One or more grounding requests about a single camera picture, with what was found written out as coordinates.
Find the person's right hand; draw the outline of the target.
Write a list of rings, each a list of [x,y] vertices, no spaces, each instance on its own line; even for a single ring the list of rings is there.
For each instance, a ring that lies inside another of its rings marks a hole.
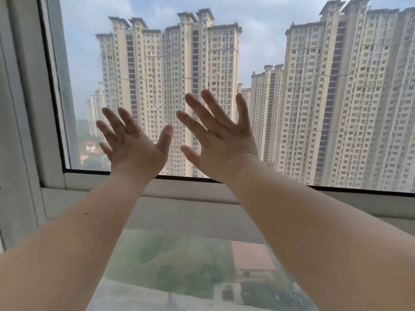
[[[177,118],[200,143],[200,168],[211,179],[228,184],[244,168],[257,165],[257,146],[252,130],[241,130],[220,107],[211,92],[204,89],[201,97],[217,121],[217,130],[207,130],[200,119],[196,120],[184,111]]]

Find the person's left hand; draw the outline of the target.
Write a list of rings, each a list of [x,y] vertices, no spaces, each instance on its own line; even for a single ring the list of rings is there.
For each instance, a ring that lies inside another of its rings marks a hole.
[[[111,177],[122,177],[142,186],[148,185],[165,167],[168,156],[160,153],[156,144],[143,132],[141,127],[124,108],[116,114],[125,124],[127,136],[117,138],[108,120],[96,121],[96,127],[103,134],[105,143],[113,150]]]

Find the person's left forearm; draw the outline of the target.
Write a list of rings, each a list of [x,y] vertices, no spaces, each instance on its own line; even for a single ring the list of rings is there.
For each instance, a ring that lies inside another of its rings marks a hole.
[[[132,210],[155,176],[112,172],[0,255],[0,311],[86,311]]]

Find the person's right forearm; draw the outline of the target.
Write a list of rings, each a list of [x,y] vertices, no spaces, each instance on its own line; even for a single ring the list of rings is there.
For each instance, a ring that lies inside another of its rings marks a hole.
[[[221,181],[321,311],[415,311],[415,237],[254,157]]]

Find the small red-roofed house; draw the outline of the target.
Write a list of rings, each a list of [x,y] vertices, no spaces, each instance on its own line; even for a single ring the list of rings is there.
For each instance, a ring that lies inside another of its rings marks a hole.
[[[103,151],[98,143],[93,141],[84,142],[85,153],[88,155],[103,155]]]

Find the slim beige high-rise tower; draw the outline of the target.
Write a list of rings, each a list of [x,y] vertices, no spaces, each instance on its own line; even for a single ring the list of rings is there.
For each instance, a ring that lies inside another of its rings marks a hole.
[[[274,167],[284,65],[266,65],[252,73],[250,120],[260,160]]]

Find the large window glass pane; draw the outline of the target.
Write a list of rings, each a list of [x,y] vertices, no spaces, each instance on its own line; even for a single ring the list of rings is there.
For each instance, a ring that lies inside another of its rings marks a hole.
[[[415,0],[40,0],[60,89],[64,168],[108,172],[96,121],[125,108],[160,176],[208,178],[176,117],[208,89],[246,100],[261,161],[309,186],[415,194]]]

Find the wide beige high-rise tower block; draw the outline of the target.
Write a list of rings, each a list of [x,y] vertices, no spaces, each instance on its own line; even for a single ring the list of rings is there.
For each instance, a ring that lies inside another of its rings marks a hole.
[[[276,171],[415,194],[415,6],[329,0],[285,35]]]

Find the low glass window pane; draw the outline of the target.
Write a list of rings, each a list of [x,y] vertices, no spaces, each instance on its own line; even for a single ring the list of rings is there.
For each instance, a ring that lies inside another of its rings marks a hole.
[[[319,311],[267,248],[273,281],[236,283],[231,240],[124,229],[87,311]]]

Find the red-roofed low building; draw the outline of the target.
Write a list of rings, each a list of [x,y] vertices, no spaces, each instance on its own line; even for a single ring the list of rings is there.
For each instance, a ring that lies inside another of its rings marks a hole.
[[[236,283],[273,281],[276,268],[266,245],[231,241],[231,250]]]

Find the white window frame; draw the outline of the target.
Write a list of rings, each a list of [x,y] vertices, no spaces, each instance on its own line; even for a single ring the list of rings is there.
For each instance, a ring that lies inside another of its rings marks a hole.
[[[44,48],[37,0],[7,0],[16,41],[22,89],[33,141],[32,160],[43,206],[38,224],[52,219],[80,199],[86,191],[106,180],[106,174],[89,170],[78,173],[80,162],[64,171],[60,152],[60,131],[54,106],[59,101],[68,112],[72,109],[86,117],[86,106],[80,106],[87,92],[101,78],[98,67],[98,43],[95,34],[109,28],[110,14],[137,14],[150,27],[166,27],[178,21],[179,10],[207,6],[217,23],[238,22],[242,26],[238,80],[246,83],[253,71],[266,62],[283,62],[286,52],[284,32],[291,23],[317,20],[318,12],[329,0],[51,0],[47,1],[53,34],[62,33],[56,41],[55,66],[58,79],[49,75],[51,64]],[[415,235],[415,197],[410,193],[382,192],[364,189],[318,187],[322,193]],[[156,179],[146,188],[130,218],[127,229],[195,236],[201,238],[264,243],[255,224],[248,218],[231,192],[222,184],[179,179]]]

